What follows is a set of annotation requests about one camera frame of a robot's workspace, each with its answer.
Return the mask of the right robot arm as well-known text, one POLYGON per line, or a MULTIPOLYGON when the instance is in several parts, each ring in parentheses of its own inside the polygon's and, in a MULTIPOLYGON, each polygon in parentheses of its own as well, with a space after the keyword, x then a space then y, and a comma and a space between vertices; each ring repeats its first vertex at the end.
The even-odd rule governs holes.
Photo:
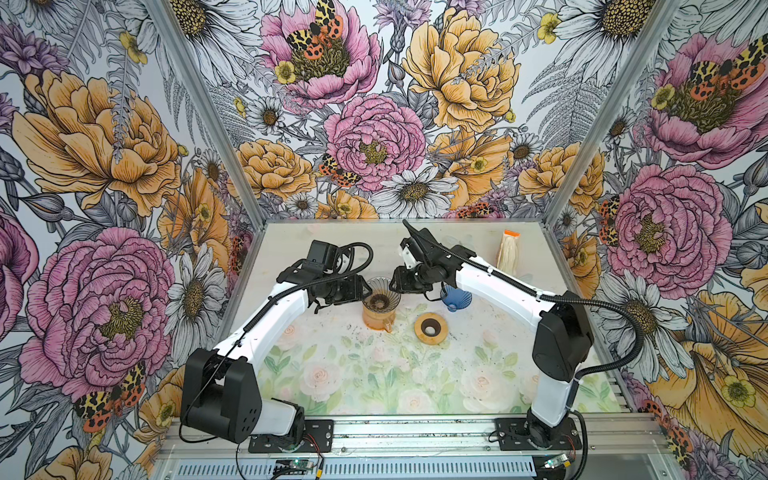
POLYGON ((578 390, 576 373, 594 343, 581 298, 533 287, 466 247, 448 248, 428 229, 408 221, 403 225, 409 236, 400 243, 403 264, 393 272, 391 290, 421 294, 436 284, 451 286, 486 300, 534 332, 532 358, 539 382, 524 423, 511 436, 534 448, 553 447, 572 430, 568 415, 578 390))

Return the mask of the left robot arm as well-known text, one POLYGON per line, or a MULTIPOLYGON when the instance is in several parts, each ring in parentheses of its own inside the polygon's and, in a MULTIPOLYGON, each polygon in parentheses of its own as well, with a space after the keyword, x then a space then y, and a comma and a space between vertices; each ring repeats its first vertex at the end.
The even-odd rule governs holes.
POLYGON ((327 273, 298 261, 285 269, 266 300, 234 333, 187 360, 180 422, 212 438, 240 444, 271 436, 293 447, 305 436, 304 409, 263 396, 257 380, 262 363, 287 327, 311 304, 328 307, 370 295, 362 266, 327 273))

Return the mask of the clear grey glass dripper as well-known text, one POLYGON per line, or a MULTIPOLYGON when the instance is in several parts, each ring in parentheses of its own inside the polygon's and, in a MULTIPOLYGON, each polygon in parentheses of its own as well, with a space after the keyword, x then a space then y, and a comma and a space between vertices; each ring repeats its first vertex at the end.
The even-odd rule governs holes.
POLYGON ((390 289, 390 279, 386 277, 374 277, 367 280, 368 286, 371 288, 371 294, 368 295, 364 302, 373 303, 376 300, 387 299, 394 304, 396 308, 399 306, 401 295, 390 289))

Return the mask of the coffee filter pack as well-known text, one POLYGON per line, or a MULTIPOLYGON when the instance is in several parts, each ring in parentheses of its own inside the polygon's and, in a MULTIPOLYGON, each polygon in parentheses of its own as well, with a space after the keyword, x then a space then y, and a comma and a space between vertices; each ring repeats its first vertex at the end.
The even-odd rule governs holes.
POLYGON ((496 268, 503 273, 515 276, 519 259, 520 234, 511 230, 503 232, 498 254, 496 268))

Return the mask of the orange glass carafe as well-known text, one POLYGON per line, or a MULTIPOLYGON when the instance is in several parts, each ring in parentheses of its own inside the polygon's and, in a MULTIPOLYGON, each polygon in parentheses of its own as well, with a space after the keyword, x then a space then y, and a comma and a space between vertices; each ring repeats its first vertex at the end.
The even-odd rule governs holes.
POLYGON ((363 303, 362 320, 370 329, 391 333, 395 319, 396 306, 387 299, 363 303))

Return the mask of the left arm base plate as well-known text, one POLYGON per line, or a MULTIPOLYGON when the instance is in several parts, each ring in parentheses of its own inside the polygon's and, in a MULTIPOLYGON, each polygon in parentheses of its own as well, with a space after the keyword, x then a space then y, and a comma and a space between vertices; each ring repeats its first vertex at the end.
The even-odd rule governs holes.
POLYGON ((333 420, 308 419, 304 421, 300 434, 252 435, 247 451, 252 454, 330 453, 334 427, 333 420))

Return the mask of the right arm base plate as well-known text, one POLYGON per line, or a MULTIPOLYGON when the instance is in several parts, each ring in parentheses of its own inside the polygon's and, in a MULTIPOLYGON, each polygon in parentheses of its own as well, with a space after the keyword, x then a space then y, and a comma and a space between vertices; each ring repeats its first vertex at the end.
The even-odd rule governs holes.
POLYGON ((582 439, 571 417, 550 427, 536 419, 505 417, 494 420, 495 434, 502 451, 575 451, 582 439))

